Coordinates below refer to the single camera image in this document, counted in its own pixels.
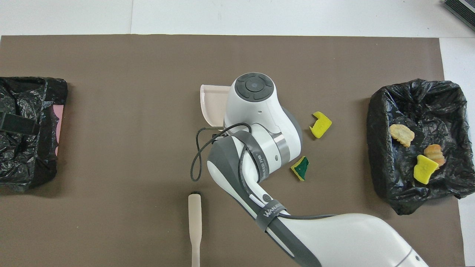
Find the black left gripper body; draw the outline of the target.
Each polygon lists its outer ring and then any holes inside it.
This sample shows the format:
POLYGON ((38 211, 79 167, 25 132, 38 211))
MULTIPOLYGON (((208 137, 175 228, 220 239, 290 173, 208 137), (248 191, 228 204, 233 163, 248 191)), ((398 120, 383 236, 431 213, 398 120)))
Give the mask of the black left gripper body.
POLYGON ((37 135, 40 125, 34 119, 10 114, 0 113, 0 130, 20 135, 37 135))

